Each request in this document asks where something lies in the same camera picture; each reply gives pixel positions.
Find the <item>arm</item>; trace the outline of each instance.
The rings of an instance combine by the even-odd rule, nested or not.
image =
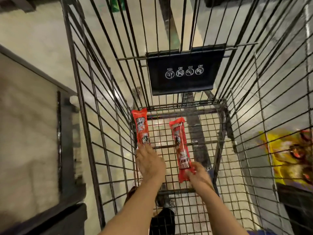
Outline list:
[[[156,195],[165,180],[165,162],[149,144],[139,145],[136,163],[143,181],[99,235],[147,235]]]
[[[196,174],[187,171],[187,175],[195,191],[207,207],[213,234],[248,235],[247,231],[237,222],[221,198],[215,193],[211,178],[205,168],[198,162],[193,162],[193,166],[196,168]]]

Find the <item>metal shopping cart basket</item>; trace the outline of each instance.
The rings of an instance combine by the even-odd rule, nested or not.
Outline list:
[[[101,228],[140,183],[131,110],[147,108],[167,173],[154,215],[170,208],[175,234],[212,233],[201,199],[178,183],[178,117],[245,229],[313,233],[312,0],[61,3]]]

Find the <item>red snack wrapper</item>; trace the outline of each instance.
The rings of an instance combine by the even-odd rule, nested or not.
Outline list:
[[[143,108],[142,110],[132,110],[131,113],[136,123],[138,143],[149,143],[147,108]]]
[[[175,121],[170,122],[170,128],[172,129],[172,135],[175,142],[177,161],[179,167],[178,181],[182,183],[183,181],[189,180],[186,175],[186,170],[190,170],[195,174],[195,169],[191,165],[190,155],[187,148],[187,140],[184,127],[184,118],[179,118]]]

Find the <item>black plastic panel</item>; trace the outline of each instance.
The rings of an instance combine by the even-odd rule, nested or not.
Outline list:
[[[176,50],[148,54],[152,95],[213,89],[224,52],[206,46],[187,53]]]

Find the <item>black pants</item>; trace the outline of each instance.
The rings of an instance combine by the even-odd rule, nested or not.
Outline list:
[[[174,235],[175,214],[169,208],[164,208],[151,219],[149,235]]]

